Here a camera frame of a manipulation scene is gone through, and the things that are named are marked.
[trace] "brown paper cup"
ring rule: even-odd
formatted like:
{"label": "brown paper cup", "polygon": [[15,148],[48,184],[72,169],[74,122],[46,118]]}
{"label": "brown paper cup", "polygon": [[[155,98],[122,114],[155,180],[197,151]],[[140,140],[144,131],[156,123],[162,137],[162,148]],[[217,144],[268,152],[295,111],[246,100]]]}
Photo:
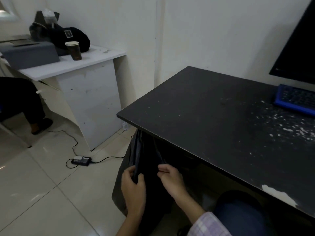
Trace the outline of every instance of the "brown paper cup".
{"label": "brown paper cup", "polygon": [[69,41],[69,42],[66,42],[65,45],[67,46],[73,60],[82,59],[79,42]]}

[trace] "blue jeans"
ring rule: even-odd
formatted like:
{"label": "blue jeans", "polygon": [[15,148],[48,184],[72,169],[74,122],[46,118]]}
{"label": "blue jeans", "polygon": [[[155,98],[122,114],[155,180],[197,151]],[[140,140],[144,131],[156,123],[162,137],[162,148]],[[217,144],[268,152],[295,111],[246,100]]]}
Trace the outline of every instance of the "blue jeans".
{"label": "blue jeans", "polygon": [[225,192],[213,213],[233,236],[272,235],[262,206],[245,192]]}

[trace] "desk surface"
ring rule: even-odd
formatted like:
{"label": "desk surface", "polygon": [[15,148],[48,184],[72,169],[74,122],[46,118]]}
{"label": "desk surface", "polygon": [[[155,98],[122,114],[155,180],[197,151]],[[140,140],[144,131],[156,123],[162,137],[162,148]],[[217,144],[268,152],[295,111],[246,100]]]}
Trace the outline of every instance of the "desk surface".
{"label": "desk surface", "polygon": [[315,121],[273,106],[276,91],[187,67],[117,116],[314,217]]}
{"label": "desk surface", "polygon": [[60,62],[20,69],[19,71],[27,77],[38,81],[124,55],[126,55],[124,51],[110,50],[108,48],[91,45],[89,51],[82,53],[82,60],[80,61],[74,61],[71,55],[65,55],[59,57]]}

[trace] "plaid sleeve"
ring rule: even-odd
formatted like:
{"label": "plaid sleeve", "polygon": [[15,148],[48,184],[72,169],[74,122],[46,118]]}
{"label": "plaid sleeve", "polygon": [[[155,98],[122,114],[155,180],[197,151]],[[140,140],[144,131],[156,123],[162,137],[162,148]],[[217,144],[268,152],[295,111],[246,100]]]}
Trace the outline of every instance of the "plaid sleeve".
{"label": "plaid sleeve", "polygon": [[213,213],[206,212],[194,223],[188,236],[231,236],[231,234]]}

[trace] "keyboard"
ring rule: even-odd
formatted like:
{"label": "keyboard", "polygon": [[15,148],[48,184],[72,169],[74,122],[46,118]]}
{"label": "keyboard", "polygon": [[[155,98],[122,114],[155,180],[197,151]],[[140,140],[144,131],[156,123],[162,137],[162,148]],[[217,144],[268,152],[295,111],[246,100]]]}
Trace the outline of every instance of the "keyboard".
{"label": "keyboard", "polygon": [[315,116],[315,92],[280,84],[275,105]]}

